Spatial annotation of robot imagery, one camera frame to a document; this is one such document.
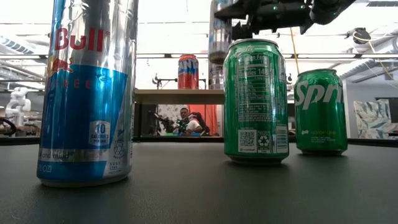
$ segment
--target energy drink can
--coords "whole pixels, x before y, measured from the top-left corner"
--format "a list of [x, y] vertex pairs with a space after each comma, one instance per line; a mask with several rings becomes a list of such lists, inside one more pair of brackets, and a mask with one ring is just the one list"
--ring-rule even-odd
[[285, 60], [277, 44], [234, 42], [224, 75], [225, 154], [242, 164], [280, 164], [289, 143]]
[[212, 0], [210, 7], [210, 31], [208, 58], [211, 63], [222, 65], [232, 43], [231, 19], [223, 21], [214, 17], [214, 13], [232, 4], [232, 0]]
[[343, 84], [333, 69], [298, 75], [294, 86], [296, 144], [304, 154], [347, 150]]
[[218, 64], [209, 64], [209, 89], [223, 90], [224, 89], [224, 75], [223, 66]]
[[84, 187], [131, 170], [138, 0], [55, 0], [37, 177]]
[[178, 60], [178, 89], [199, 89], [199, 61], [193, 54], [181, 55]]

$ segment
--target man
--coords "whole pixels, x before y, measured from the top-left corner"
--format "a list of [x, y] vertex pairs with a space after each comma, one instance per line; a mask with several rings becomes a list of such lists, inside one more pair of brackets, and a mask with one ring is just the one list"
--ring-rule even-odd
[[182, 108], [180, 110], [180, 115], [182, 121], [188, 123], [186, 131], [183, 135], [192, 135], [193, 133], [201, 133], [203, 128], [200, 126], [199, 122], [195, 118], [190, 118], [189, 110], [187, 108]]

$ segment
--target green soda can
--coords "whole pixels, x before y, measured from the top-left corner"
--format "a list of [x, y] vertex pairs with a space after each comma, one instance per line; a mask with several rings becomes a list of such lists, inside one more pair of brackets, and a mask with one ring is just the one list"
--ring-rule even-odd
[[241, 164], [289, 156], [285, 60], [270, 40], [244, 39], [224, 61], [224, 153]]
[[341, 155], [347, 150], [343, 84], [333, 69], [298, 75], [294, 86], [296, 142], [304, 154]]

